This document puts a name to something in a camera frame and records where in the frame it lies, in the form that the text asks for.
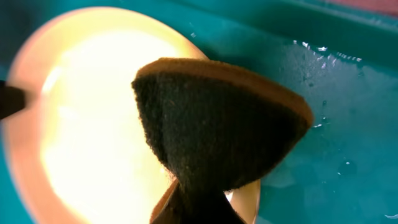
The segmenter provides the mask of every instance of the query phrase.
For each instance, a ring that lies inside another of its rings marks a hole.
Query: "white plate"
[[[29,105],[4,120],[4,140],[36,222],[148,223],[171,179],[146,144],[131,82],[160,57],[206,58],[165,24],[110,7],[57,17],[24,44],[8,84]]]

